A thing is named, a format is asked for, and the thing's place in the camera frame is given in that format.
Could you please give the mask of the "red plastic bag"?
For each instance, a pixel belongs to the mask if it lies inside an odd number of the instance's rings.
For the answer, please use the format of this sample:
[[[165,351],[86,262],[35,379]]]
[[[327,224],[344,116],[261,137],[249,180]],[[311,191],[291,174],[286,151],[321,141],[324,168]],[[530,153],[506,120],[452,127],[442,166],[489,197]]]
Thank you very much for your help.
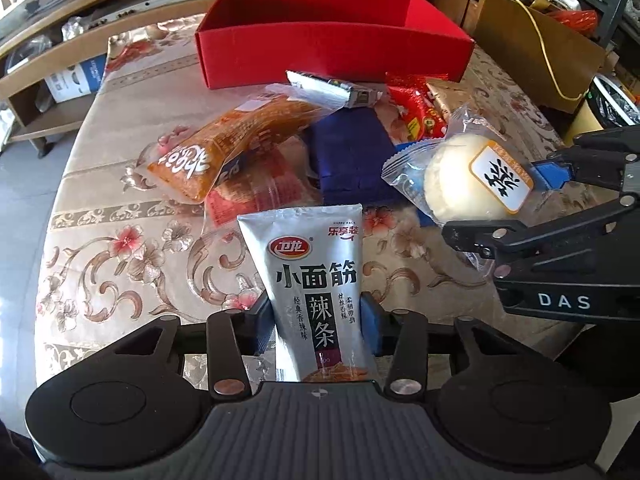
[[[598,27],[599,17],[595,10],[558,11],[554,18],[574,32],[590,37]]]

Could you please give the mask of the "white spicy strip packet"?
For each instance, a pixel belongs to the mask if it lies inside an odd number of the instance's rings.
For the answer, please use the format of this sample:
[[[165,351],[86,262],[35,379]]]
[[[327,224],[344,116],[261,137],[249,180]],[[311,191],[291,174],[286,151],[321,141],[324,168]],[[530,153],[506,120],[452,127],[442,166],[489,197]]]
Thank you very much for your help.
[[[361,335],[362,206],[241,214],[238,225],[271,302],[281,382],[373,377]]]

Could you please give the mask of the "dark blue snack pouch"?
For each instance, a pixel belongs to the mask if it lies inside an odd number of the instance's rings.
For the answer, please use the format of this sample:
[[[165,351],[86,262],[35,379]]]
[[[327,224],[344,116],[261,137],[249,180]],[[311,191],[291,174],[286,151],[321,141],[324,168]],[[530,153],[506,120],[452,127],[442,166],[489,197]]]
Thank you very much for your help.
[[[404,200],[382,180],[383,164],[395,147],[374,110],[338,110],[307,128],[304,140],[325,205],[383,206]]]

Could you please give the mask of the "orange spicy snack packet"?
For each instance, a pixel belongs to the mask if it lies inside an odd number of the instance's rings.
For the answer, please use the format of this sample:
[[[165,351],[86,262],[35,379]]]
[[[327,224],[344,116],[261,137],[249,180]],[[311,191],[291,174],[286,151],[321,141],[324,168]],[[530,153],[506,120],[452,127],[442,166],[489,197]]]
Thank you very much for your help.
[[[268,84],[152,157],[142,172],[178,202],[200,204],[246,162],[270,153],[339,108],[318,91]]]

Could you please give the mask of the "brown cardboard box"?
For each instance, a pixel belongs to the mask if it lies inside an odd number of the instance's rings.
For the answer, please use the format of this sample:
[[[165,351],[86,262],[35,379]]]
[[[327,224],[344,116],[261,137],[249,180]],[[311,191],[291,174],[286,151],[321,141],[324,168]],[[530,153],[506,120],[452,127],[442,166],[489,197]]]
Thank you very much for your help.
[[[574,113],[604,63],[595,42],[514,0],[478,0],[464,24],[538,106]]]

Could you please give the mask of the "red Trolli gummy bag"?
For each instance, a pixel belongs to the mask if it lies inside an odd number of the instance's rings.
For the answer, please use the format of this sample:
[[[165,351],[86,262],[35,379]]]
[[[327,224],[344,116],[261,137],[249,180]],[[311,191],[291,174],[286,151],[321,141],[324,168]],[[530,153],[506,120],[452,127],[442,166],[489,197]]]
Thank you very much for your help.
[[[427,75],[386,74],[388,95],[407,128],[409,141],[446,136],[447,123],[432,100],[428,88],[430,79],[432,76]]]

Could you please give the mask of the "clear white pastry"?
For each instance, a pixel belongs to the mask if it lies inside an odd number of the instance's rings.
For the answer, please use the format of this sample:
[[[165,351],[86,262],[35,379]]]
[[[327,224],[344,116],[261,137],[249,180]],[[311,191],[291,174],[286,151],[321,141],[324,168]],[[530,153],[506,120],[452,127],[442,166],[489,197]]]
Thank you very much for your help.
[[[381,178],[443,228],[453,221],[533,223],[551,193],[540,171],[468,104],[441,139],[416,141],[384,162]]]

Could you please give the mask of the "red cardboard box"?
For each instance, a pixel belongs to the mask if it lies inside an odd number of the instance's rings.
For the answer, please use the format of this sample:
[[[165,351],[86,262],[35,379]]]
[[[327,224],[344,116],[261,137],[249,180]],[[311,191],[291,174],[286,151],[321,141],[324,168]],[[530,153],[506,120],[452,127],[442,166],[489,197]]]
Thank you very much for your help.
[[[215,0],[195,43],[211,89],[280,82],[289,70],[351,82],[460,80],[474,50],[426,0]]]

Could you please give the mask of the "yellow bin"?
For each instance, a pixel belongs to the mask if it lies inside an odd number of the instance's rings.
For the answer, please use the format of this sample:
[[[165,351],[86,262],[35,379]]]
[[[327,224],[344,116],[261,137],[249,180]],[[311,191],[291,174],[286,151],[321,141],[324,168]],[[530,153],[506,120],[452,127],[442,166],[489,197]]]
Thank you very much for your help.
[[[602,130],[603,127],[598,121],[598,118],[590,110],[588,102],[582,101],[580,107],[577,109],[577,113],[572,122],[568,126],[566,133],[563,134],[562,139],[565,145],[571,146],[574,144],[574,137],[580,136],[583,133],[590,133]]]

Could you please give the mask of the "green white Kaprons wafer pack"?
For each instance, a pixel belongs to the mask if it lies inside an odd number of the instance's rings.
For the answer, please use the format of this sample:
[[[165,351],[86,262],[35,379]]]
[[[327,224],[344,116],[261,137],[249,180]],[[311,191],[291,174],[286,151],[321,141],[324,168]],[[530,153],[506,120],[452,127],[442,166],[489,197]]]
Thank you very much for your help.
[[[307,72],[296,72],[295,70],[287,70],[285,73],[288,82],[293,87],[314,92],[318,96],[322,94],[322,96],[325,96],[339,107],[346,107],[351,110],[360,107],[374,107],[384,94],[381,90],[362,86],[361,84],[353,84],[341,79],[318,76]]]

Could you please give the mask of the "silver media player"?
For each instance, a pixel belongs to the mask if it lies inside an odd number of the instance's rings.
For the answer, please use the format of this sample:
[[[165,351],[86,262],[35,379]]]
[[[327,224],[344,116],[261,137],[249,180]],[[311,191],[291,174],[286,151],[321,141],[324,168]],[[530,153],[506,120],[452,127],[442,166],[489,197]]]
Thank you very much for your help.
[[[189,1],[193,0],[120,0],[108,6],[101,6],[87,16],[72,16],[62,26],[62,29],[68,29],[70,32],[74,32],[75,30],[85,32],[90,28],[113,23],[131,14]]]

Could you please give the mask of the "blue snack packet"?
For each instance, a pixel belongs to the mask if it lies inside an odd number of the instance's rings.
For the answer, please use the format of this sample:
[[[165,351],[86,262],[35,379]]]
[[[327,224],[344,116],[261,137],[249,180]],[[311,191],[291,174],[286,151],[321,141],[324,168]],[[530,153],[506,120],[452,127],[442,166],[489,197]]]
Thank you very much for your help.
[[[421,228],[427,228],[428,226],[436,226],[436,222],[427,214],[424,214],[422,210],[418,209],[416,211],[416,216],[418,217]]]

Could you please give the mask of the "gold foil snack packet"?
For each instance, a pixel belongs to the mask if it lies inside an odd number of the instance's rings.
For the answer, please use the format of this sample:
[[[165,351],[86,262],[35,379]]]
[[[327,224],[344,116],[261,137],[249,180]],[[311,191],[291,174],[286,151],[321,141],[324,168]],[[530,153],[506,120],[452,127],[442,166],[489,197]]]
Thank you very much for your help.
[[[459,107],[472,102],[470,90],[460,82],[427,78],[426,88],[428,97],[445,122],[449,122]]]

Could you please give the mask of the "red clear cake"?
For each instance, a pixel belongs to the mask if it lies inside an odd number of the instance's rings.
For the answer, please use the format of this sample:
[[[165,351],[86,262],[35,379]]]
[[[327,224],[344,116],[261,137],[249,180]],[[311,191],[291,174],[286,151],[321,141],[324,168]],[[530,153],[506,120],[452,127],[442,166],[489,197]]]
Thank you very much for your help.
[[[208,193],[203,232],[230,224],[239,214],[319,205],[321,194],[307,169],[306,144],[298,136],[288,139]]]

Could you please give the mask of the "floral tablecloth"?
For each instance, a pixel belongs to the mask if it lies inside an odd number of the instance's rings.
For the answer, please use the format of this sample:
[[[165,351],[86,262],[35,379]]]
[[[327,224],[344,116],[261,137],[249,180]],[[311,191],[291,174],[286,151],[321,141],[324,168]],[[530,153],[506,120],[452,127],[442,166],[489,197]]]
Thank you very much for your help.
[[[198,16],[124,32],[58,188],[44,242],[36,304],[37,382],[118,338],[174,314],[202,322],[246,307],[262,289],[235,224],[211,226],[204,209],[170,200],[136,174],[140,158],[172,134],[198,128],[247,96],[210,91],[194,34]],[[472,315],[557,356],[570,323],[506,314],[487,278],[422,226],[408,202],[364,212],[362,287],[386,309],[437,323]]]

